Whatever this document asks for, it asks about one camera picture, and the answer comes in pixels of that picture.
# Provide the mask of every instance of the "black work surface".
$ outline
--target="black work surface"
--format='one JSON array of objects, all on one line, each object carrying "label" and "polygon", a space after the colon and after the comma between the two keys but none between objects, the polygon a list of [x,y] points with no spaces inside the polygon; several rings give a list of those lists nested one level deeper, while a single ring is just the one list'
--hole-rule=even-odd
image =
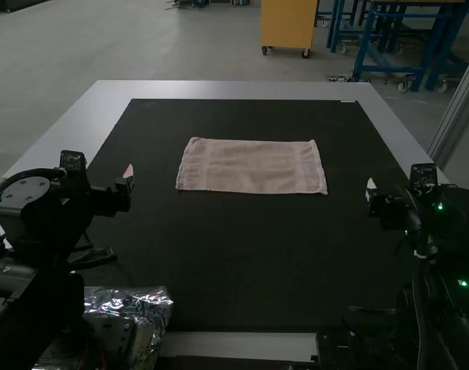
[{"label": "black work surface", "polygon": [[[315,139],[329,195],[178,191],[189,139]],[[134,99],[89,167],[106,186],[132,163],[132,209],[95,217],[89,235],[119,262],[87,285],[164,284],[169,330],[314,331],[345,306],[394,306],[409,253],[367,217],[367,180],[407,178],[358,103]]]}]

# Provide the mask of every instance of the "towel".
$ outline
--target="towel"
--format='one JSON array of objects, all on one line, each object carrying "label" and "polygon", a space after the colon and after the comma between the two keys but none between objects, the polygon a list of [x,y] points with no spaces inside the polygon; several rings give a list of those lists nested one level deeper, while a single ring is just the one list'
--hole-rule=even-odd
[{"label": "towel", "polygon": [[328,194],[314,140],[277,142],[193,137],[179,166],[176,189]]}]

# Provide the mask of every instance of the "aluminum foil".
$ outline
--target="aluminum foil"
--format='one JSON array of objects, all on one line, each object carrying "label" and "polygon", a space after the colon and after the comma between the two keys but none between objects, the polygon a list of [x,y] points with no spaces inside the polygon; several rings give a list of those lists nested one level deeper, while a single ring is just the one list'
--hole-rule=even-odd
[{"label": "aluminum foil", "polygon": [[128,358],[129,368],[153,368],[173,310],[173,300],[166,287],[85,287],[84,306],[84,317],[97,315],[132,319],[136,324],[136,339]]}]

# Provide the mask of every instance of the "gray floor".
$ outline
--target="gray floor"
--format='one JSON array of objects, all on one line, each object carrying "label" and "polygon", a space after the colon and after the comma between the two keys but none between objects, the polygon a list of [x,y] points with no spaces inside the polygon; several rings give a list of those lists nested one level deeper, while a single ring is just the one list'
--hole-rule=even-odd
[{"label": "gray floor", "polygon": [[[256,6],[164,8],[165,0],[52,0],[0,13],[0,176],[99,79],[325,81],[352,72],[357,48],[330,54],[327,29],[315,29],[309,60],[300,51],[263,57]],[[469,56],[469,19],[455,48]],[[372,82],[426,146],[453,90],[400,94],[395,81]]]}]

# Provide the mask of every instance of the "yellow cabinet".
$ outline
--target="yellow cabinet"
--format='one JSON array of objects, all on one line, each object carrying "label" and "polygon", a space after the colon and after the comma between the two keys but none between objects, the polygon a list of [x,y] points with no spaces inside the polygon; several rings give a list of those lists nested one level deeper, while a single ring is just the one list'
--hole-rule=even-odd
[{"label": "yellow cabinet", "polygon": [[316,12],[317,0],[263,0],[262,46],[310,49]]}]

